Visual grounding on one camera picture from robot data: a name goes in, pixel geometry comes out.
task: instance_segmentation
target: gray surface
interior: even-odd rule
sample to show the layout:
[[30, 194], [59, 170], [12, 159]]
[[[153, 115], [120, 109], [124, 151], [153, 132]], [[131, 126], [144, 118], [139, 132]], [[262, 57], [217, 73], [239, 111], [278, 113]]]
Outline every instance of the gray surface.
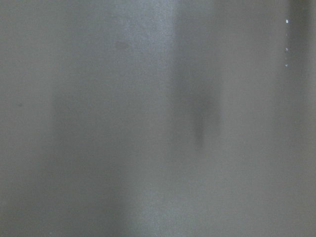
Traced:
[[316, 236], [314, 1], [0, 4], [1, 237]]

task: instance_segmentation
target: gray wall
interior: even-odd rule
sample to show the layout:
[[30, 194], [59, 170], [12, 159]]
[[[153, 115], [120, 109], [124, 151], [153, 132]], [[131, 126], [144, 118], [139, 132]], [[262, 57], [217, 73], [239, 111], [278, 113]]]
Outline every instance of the gray wall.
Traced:
[[314, 1], [0, 4], [0, 236], [316, 236]]

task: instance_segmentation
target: gray metal surface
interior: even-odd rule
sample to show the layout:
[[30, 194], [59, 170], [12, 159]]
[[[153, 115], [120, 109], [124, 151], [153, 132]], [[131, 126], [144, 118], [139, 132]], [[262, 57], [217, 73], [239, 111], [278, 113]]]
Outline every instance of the gray metal surface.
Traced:
[[314, 1], [0, 5], [1, 237], [316, 236]]

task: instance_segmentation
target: smooth painted surface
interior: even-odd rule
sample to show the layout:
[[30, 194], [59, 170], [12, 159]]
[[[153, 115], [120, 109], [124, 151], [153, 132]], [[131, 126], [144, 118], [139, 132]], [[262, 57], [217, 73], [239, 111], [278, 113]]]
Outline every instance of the smooth painted surface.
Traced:
[[1, 0], [1, 237], [316, 236], [311, 0]]

